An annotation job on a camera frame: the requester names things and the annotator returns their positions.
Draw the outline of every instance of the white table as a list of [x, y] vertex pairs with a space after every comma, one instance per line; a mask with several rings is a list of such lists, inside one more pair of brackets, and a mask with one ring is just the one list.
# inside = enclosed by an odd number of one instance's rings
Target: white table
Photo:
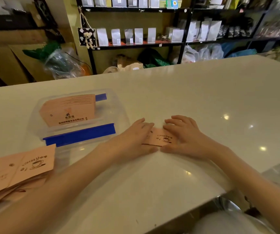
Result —
[[[102, 88], [118, 94], [130, 122], [161, 127], [186, 115], [259, 172], [280, 163], [280, 63], [260, 56], [1, 87], [0, 157], [22, 150], [39, 98]], [[43, 144], [34, 138], [26, 149]], [[52, 233], [145, 233], [231, 188], [211, 164], [157, 152], [88, 186]]]

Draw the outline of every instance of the price tag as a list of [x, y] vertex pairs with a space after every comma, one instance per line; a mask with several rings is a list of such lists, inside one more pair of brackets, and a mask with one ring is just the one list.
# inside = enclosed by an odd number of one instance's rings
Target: price tag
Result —
[[100, 1], [100, 6], [105, 6], [104, 0], [99, 0]]
[[87, 0], [87, 3], [88, 3], [88, 6], [93, 6], [94, 5], [92, 0]]

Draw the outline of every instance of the person's right hand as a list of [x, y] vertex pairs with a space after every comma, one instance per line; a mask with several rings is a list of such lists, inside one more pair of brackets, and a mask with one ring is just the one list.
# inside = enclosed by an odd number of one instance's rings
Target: person's right hand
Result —
[[196, 158], [212, 159], [212, 156], [223, 153], [227, 147], [204, 135], [197, 123], [190, 117], [172, 116], [165, 120], [163, 128], [178, 137], [177, 144], [168, 144], [161, 147], [165, 153], [177, 153]]

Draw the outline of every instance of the person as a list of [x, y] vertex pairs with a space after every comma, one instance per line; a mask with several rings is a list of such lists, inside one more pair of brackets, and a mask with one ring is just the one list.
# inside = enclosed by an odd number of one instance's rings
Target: person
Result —
[[[162, 152], [213, 161], [280, 233], [278, 186], [263, 178], [230, 148], [204, 135], [192, 118], [177, 115], [165, 122], [164, 129], [177, 136], [179, 143], [162, 146]], [[125, 132], [99, 144], [44, 186], [1, 212], [0, 234], [41, 233], [52, 217], [112, 164], [156, 152], [157, 147], [142, 144], [153, 126], [154, 123], [146, 123], [144, 118], [137, 120]]]

